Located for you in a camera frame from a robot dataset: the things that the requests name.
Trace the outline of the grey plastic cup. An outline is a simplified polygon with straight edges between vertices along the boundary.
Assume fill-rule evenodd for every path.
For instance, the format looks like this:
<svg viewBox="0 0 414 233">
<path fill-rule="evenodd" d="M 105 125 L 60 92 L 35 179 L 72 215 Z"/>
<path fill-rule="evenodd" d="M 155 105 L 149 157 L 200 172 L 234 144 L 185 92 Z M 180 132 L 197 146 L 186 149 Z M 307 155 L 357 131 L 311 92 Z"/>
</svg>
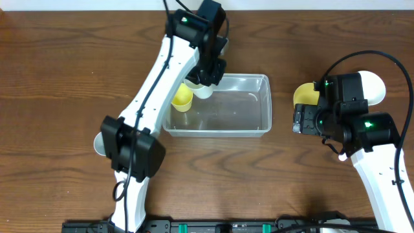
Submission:
<svg viewBox="0 0 414 233">
<path fill-rule="evenodd" d="M 93 142 L 93 147 L 94 150 L 97 154 L 101 155 L 101 156 L 106 156 L 105 154 L 105 146 L 104 146 L 104 140 L 103 140 L 103 136 L 102 133 L 99 132 L 95 138 L 94 138 L 94 142 Z"/>
</svg>

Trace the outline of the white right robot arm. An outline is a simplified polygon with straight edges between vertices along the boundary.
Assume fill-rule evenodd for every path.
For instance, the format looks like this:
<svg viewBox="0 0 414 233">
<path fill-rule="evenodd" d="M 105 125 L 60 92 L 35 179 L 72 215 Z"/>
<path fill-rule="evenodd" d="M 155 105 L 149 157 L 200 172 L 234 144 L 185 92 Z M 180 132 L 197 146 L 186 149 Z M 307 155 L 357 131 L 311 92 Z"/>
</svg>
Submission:
<svg viewBox="0 0 414 233">
<path fill-rule="evenodd" d="M 413 231 L 413 189 L 406 173 L 403 141 L 388 113 L 368 111 L 365 102 L 296 104 L 293 132 L 342 144 L 368 194 L 379 229 Z"/>
</svg>

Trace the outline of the yellow plastic cup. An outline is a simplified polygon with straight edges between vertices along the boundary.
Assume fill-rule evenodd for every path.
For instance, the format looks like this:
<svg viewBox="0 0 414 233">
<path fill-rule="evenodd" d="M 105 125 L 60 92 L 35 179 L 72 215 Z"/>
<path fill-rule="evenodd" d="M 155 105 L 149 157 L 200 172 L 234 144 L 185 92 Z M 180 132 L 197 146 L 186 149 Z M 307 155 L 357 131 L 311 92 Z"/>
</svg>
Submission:
<svg viewBox="0 0 414 233">
<path fill-rule="evenodd" d="M 178 112 L 183 113 L 191 108 L 192 100 L 193 92 L 185 83 L 181 83 L 171 104 Z"/>
</svg>

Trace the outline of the white plastic cup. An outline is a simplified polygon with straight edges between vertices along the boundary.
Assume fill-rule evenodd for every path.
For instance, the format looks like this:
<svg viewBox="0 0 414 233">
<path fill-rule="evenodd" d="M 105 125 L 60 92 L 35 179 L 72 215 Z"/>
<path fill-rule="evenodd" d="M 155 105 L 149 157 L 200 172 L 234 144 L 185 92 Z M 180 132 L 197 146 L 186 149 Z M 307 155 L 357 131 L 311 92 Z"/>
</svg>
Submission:
<svg viewBox="0 0 414 233">
<path fill-rule="evenodd" d="M 194 84 L 188 79 L 185 79 L 184 83 L 197 98 L 207 99 L 213 94 L 213 85 L 205 86 L 203 84 Z"/>
</svg>

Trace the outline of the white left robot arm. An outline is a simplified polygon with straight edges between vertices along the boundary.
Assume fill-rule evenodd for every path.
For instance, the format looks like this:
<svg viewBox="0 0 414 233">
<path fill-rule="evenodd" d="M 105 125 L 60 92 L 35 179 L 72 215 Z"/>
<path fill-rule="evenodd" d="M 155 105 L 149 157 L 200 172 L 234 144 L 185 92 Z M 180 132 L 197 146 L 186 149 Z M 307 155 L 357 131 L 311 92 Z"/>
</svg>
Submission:
<svg viewBox="0 0 414 233">
<path fill-rule="evenodd" d="M 226 67 L 220 55 L 228 39 L 218 32 L 227 23 L 221 7 L 168 14 L 166 35 L 144 84 L 118 118 L 104 118 L 94 150 L 110 159 L 116 177 L 112 232 L 140 230 L 149 180 L 166 154 L 158 141 L 166 111 L 184 80 L 206 87 L 219 84 Z"/>
</svg>

